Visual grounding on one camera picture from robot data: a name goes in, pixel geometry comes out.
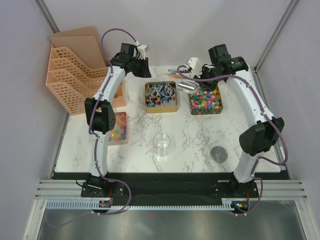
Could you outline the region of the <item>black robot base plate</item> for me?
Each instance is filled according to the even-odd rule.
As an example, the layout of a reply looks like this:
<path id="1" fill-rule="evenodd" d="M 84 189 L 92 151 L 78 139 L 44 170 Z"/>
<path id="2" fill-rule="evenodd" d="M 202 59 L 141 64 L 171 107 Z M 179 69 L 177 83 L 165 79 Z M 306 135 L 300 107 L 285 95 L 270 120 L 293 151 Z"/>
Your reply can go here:
<path id="1" fill-rule="evenodd" d="M 229 181 L 232 173 L 109 173 L 110 191 L 107 198 L 133 197 L 199 197 L 247 199 L 259 196 L 257 184 L 254 189 L 234 195 Z"/>

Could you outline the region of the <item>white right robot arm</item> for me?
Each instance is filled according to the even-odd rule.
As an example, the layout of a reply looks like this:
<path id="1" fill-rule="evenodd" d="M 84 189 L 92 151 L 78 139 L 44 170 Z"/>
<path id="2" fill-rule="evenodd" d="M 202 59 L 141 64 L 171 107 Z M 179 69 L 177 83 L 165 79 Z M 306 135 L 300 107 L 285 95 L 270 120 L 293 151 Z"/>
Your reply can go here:
<path id="1" fill-rule="evenodd" d="M 240 197 L 254 189 L 258 164 L 261 160 L 271 161 L 263 154 L 283 139 L 281 132 L 285 123 L 268 109 L 251 80 L 236 75 L 239 71 L 249 70 L 243 57 L 231 57 L 225 44 L 210 48 L 208 54 L 211 64 L 202 66 L 200 79 L 204 82 L 201 86 L 212 88 L 219 80 L 226 82 L 244 111 L 248 125 L 239 136 L 242 153 L 229 180 L 230 193 Z"/>

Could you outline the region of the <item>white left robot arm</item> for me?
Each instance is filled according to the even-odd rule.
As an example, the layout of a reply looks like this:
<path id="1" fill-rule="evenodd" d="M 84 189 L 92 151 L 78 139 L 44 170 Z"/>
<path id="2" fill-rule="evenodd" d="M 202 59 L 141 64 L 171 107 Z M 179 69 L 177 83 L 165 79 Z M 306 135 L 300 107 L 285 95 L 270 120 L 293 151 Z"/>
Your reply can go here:
<path id="1" fill-rule="evenodd" d="M 113 180 L 105 180 L 105 177 L 109 172 L 109 137 L 116 125 L 112 101 L 128 73 L 139 78 L 151 77 L 147 51 L 146 44 L 122 43 L 120 52 L 108 61 L 109 69 L 102 85 L 92 98 L 84 101 L 88 132 L 93 136 L 94 150 L 90 175 L 82 185 L 82 197 L 101 198 L 110 193 Z"/>

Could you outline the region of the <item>gold tin of lollipops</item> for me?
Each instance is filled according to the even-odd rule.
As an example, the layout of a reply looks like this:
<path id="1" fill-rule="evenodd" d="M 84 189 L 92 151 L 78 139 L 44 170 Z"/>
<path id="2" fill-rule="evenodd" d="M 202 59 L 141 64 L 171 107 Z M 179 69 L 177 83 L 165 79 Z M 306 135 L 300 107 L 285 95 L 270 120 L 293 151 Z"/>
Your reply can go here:
<path id="1" fill-rule="evenodd" d="M 145 110 L 148 114 L 173 113 L 178 110 L 174 81 L 147 82 L 144 85 Z"/>

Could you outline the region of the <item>gold tin of star candies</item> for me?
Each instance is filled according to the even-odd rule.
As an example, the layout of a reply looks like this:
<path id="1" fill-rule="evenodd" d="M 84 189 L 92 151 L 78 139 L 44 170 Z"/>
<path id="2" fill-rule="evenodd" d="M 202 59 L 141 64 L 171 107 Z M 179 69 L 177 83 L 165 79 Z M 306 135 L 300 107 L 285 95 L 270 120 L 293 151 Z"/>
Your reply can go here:
<path id="1" fill-rule="evenodd" d="M 190 94 L 189 106 L 193 116 L 220 114 L 224 107 L 219 87 L 213 91 L 198 89 L 196 93 Z"/>

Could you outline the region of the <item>pink tray of gummy candies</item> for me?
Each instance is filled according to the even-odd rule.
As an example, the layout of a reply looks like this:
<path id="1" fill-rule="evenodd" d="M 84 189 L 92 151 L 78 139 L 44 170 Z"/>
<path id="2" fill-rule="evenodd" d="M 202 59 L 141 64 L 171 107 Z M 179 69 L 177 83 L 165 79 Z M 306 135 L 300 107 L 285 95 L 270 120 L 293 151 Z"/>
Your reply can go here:
<path id="1" fill-rule="evenodd" d="M 109 145 L 125 145 L 129 142 L 128 115 L 126 112 L 115 113 L 115 126 L 109 136 Z"/>

